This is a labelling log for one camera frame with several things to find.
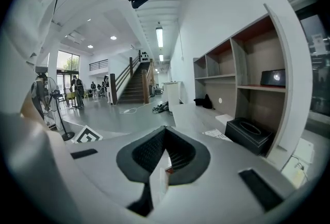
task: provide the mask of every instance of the stair railing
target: stair railing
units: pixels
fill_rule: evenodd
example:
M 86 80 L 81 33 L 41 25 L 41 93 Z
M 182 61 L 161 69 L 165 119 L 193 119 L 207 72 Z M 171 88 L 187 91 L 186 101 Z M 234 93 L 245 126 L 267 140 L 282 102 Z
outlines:
M 143 101 L 144 104 L 149 103 L 150 91 L 149 85 L 153 86 L 155 84 L 154 77 L 154 61 L 150 59 L 150 65 L 147 70 L 142 70 L 142 86 L 143 86 Z
M 138 62 L 141 61 L 141 51 L 139 50 L 139 55 L 133 60 L 132 57 L 129 58 L 129 65 L 120 73 L 116 78 L 115 74 L 110 74 L 110 86 L 111 86 L 111 97 L 113 105 L 116 105 L 118 102 L 117 92 L 126 80 L 128 74 L 130 77 L 133 76 L 133 69 Z

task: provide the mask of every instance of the railing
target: railing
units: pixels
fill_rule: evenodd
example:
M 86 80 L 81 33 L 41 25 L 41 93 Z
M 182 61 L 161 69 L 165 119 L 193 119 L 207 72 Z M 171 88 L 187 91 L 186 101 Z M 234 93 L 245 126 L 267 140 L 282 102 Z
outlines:
M 150 65 L 147 70 L 142 70 L 142 86 L 143 86 L 143 100 L 144 104 L 149 103 L 149 85 L 153 86 L 155 84 L 155 77 L 154 77 L 154 61 L 150 59 Z
M 89 71 L 108 67 L 108 59 L 89 64 Z
M 132 57 L 129 58 L 129 65 L 123 70 L 122 73 L 116 78 L 114 74 L 110 74 L 110 85 L 111 85 L 111 95 L 112 95 L 112 103 L 116 105 L 118 102 L 117 92 L 126 80 L 128 74 L 130 77 L 133 76 L 133 69 L 137 65 L 138 62 L 141 61 L 141 51 L 139 50 L 139 55 L 133 60 Z

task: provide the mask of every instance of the staircase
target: staircase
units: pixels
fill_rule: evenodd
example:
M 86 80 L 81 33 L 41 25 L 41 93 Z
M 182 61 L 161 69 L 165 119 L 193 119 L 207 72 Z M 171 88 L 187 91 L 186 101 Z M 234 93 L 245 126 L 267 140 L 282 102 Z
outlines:
M 143 103 L 142 70 L 147 70 L 150 63 L 141 63 L 129 80 L 118 103 Z

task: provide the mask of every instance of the yellow chair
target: yellow chair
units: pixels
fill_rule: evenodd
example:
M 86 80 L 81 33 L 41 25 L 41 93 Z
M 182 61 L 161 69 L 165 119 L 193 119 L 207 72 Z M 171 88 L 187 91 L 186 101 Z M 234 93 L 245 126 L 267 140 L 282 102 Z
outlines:
M 76 108 L 76 94 L 74 92 L 68 92 L 67 93 L 67 100 L 71 100 L 71 106 L 72 108 Z

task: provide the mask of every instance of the black bag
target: black bag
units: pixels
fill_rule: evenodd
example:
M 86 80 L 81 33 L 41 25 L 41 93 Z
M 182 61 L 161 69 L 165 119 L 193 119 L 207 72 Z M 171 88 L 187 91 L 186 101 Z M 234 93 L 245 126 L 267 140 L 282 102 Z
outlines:
M 83 86 L 83 83 L 82 83 L 82 81 L 80 79 L 77 79 L 76 86 L 77 87 L 82 87 Z
M 203 106 L 205 109 L 213 109 L 210 97 L 206 94 L 205 98 L 194 99 L 196 106 Z

